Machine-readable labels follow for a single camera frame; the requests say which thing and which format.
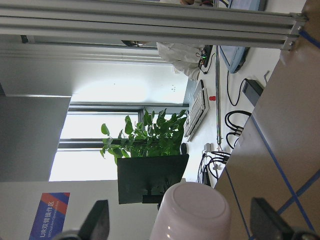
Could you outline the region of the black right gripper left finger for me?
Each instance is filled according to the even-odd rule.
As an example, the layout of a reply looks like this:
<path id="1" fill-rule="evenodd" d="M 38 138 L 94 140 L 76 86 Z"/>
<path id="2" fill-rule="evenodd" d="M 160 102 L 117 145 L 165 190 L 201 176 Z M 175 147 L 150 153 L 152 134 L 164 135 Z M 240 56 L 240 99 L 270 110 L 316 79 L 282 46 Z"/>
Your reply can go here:
<path id="1" fill-rule="evenodd" d="M 110 233 L 108 200 L 97 200 L 80 227 L 81 240 L 107 240 Z"/>

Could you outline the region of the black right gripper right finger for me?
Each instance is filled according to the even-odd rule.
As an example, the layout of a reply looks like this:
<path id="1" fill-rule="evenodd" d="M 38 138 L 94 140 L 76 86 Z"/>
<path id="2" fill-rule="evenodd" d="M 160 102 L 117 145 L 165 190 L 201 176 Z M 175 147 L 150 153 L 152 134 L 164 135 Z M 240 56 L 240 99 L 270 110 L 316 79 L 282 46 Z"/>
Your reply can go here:
<path id="1" fill-rule="evenodd" d="M 260 197 L 250 204 L 250 229 L 256 240 L 302 240 L 302 231 L 294 230 Z"/>

